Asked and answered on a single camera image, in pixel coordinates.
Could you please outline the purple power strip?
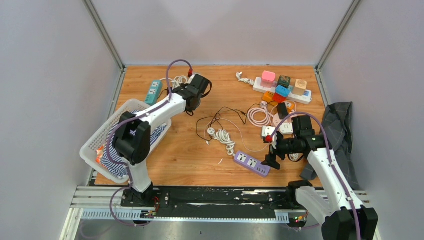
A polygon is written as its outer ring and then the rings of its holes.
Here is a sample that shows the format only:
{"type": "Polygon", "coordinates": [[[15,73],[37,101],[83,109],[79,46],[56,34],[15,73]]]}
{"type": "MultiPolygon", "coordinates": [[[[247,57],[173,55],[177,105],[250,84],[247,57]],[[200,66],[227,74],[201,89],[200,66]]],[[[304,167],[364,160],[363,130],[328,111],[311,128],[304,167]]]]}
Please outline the purple power strip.
{"type": "Polygon", "coordinates": [[[250,170],[251,172],[261,176],[267,177],[271,171],[271,167],[268,165],[263,165],[261,161],[256,158],[242,152],[238,151],[235,153],[234,162],[239,164],[240,166],[250,170]]]}

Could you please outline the teal power strip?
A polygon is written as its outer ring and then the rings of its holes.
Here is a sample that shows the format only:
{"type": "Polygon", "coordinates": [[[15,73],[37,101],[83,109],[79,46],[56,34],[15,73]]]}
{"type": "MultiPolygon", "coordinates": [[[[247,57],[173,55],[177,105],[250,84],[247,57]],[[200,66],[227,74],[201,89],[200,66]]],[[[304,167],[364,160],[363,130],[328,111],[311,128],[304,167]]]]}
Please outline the teal power strip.
{"type": "Polygon", "coordinates": [[[152,81],[149,87],[149,90],[147,92],[147,95],[144,99],[144,102],[149,106],[155,105],[162,92],[162,87],[163,87],[163,83],[161,80],[152,81]]]}

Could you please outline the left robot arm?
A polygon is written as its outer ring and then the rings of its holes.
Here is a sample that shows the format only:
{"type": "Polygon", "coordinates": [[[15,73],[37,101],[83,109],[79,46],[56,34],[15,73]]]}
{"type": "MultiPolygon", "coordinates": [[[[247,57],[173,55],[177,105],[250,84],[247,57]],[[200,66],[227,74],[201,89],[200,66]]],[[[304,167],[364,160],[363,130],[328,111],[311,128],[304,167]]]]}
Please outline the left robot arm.
{"type": "Polygon", "coordinates": [[[140,206],[149,206],[153,201],[153,182],[146,163],[151,153],[152,131],[176,115],[193,114],[211,89],[209,79],[195,74],[190,83],[170,90],[167,98],[141,113],[124,112],[121,115],[107,141],[123,158],[129,177],[127,193],[140,206]]]}

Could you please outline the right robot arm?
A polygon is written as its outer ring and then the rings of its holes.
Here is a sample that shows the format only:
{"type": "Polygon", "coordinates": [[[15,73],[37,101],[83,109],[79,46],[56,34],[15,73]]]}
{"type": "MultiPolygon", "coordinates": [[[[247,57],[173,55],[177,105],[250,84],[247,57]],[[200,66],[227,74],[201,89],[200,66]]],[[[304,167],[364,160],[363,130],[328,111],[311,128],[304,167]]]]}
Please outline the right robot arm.
{"type": "Polygon", "coordinates": [[[262,127],[263,142],[269,144],[262,165],[279,170],[277,157],[302,154],[319,177],[327,197],[319,195],[307,180],[292,181],[286,188],[286,204],[292,209],[304,207],[320,225],[325,240],[374,239],[378,214],[374,208],[366,207],[349,185],[323,125],[306,112],[294,112],[290,117],[292,138],[285,138],[278,126],[262,127]],[[312,121],[318,123],[320,134],[315,133],[312,121]]]}

